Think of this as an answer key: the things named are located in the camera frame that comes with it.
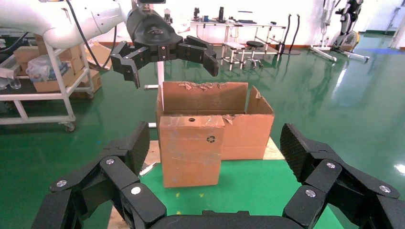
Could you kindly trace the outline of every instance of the textured rubber pad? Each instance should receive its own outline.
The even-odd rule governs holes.
[[[130,136],[112,140],[104,149],[127,150],[124,162],[137,176],[149,151],[149,125],[140,122]]]
[[[303,173],[309,153],[335,153],[332,148],[322,142],[313,141],[304,135],[293,124],[284,124],[280,137],[281,153],[286,158],[298,182],[303,182],[307,174]]]

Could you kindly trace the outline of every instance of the plastic bag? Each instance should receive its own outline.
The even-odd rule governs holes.
[[[61,60],[56,57],[59,69],[62,68]],[[49,55],[42,55],[28,62],[28,68],[25,71],[32,82],[48,81],[51,70],[53,70]]]

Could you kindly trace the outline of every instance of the green mat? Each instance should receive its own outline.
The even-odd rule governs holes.
[[[161,164],[141,182],[163,202],[168,215],[247,210],[250,215],[281,216],[300,186],[284,160],[223,161],[216,186],[164,188]],[[315,228],[343,227],[326,207]]]

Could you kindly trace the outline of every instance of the printed symbol on box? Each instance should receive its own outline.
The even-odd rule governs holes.
[[[207,138],[207,142],[209,142],[209,143],[215,142],[215,137],[214,137],[214,136],[209,136],[209,137]]]

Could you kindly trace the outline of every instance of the bottle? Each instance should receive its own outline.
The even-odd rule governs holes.
[[[9,80],[9,84],[12,89],[21,88],[20,80],[17,77],[15,77],[14,75],[10,75],[10,74],[7,75],[7,79]]]

